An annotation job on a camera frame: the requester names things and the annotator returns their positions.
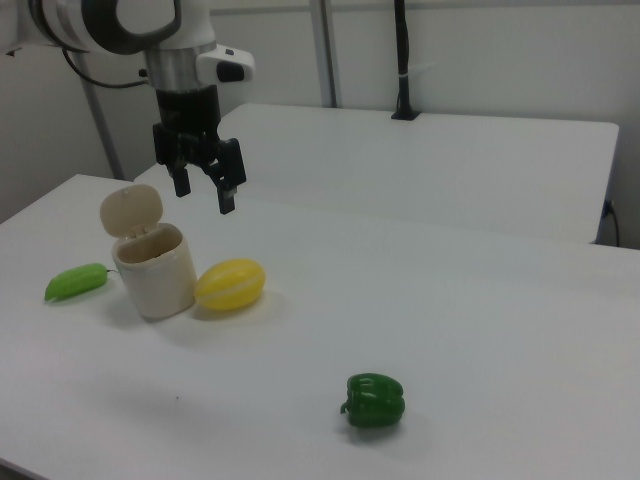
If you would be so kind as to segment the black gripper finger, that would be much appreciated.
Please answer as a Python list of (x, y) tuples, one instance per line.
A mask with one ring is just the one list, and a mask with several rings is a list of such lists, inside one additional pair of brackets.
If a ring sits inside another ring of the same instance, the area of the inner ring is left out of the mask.
[(185, 197), (191, 193), (189, 174), (184, 166), (172, 167), (170, 176), (173, 180), (174, 190), (177, 197)]
[(247, 180), (237, 139), (220, 140), (213, 144), (213, 158), (208, 163), (208, 175), (216, 186), (220, 213), (231, 213), (235, 210), (237, 187)]

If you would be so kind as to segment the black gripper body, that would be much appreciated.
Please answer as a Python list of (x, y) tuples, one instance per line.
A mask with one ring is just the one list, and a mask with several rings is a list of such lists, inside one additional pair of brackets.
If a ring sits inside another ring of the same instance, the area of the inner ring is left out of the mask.
[(160, 122), (153, 126), (156, 161), (170, 176), (174, 166), (195, 165), (208, 175), (221, 121), (215, 86), (187, 92), (156, 92)]

